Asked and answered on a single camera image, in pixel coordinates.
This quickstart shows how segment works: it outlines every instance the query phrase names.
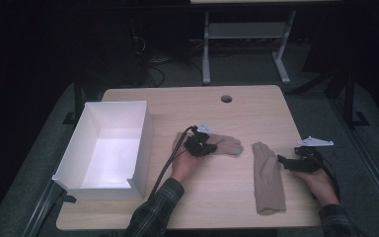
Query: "open container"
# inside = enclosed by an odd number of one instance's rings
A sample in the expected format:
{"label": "open container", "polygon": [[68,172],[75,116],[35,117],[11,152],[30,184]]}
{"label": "open container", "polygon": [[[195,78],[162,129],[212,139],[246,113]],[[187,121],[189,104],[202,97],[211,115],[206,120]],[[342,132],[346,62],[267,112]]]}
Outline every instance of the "open container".
{"label": "open container", "polygon": [[147,102],[91,102],[52,180],[77,199],[144,198],[153,124]]}

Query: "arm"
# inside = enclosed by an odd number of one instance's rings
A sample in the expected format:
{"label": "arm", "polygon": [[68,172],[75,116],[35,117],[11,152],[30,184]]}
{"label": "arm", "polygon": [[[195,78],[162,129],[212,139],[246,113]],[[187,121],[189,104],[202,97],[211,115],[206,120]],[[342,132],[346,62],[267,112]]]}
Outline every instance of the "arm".
{"label": "arm", "polygon": [[322,206],[319,211],[322,227],[326,237],[357,236],[340,201],[335,194],[331,180],[322,169],[313,174],[291,171],[306,182],[310,191]]}
{"label": "arm", "polygon": [[183,147],[180,147],[177,154],[181,155],[172,164],[171,177],[165,181],[155,196],[134,211],[123,236],[165,235],[169,217],[184,195],[182,182],[204,159],[204,157],[191,156]]}

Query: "background table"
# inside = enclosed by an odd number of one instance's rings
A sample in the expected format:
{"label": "background table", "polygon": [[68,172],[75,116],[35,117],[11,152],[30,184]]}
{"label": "background table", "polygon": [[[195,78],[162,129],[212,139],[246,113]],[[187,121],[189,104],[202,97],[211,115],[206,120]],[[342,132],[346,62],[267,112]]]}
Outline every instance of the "background table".
{"label": "background table", "polygon": [[[223,95],[231,103],[223,103]],[[154,137],[146,198],[171,155],[177,132],[205,122],[217,134],[231,135],[245,149],[239,157],[215,155],[205,159],[184,187],[169,221],[170,229],[316,226],[318,204],[302,181],[282,170],[287,210],[271,216],[256,213],[252,144],[261,141],[276,154],[293,157],[300,136],[276,86],[115,89],[103,101],[148,101]],[[164,179],[169,177],[170,170]],[[123,229],[144,200],[77,200],[60,210],[57,227]]]}

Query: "plaid shirt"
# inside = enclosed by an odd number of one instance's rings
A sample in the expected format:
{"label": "plaid shirt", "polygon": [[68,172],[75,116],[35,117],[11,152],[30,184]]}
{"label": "plaid shirt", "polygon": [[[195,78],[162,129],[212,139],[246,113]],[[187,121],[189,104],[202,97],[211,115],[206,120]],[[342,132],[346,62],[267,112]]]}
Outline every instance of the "plaid shirt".
{"label": "plaid shirt", "polygon": [[[184,195],[183,186],[169,178],[155,196],[140,205],[133,213],[123,237],[163,237],[169,217]],[[326,237],[358,236],[340,205],[330,204],[319,211]]]}
{"label": "plaid shirt", "polygon": [[133,213],[130,224],[122,236],[165,236],[169,216],[184,194],[180,182],[169,178],[156,194]]}

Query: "plaid sleeve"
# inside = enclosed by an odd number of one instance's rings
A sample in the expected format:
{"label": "plaid sleeve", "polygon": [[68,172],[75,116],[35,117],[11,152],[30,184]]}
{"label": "plaid sleeve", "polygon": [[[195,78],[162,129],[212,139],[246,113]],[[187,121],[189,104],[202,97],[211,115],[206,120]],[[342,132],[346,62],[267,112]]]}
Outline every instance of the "plaid sleeve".
{"label": "plaid sleeve", "polygon": [[122,236],[164,236],[169,216],[183,194],[184,188],[178,181],[167,179],[155,196],[134,211]]}
{"label": "plaid sleeve", "polygon": [[344,209],[329,204],[319,211],[325,237],[358,236]]}

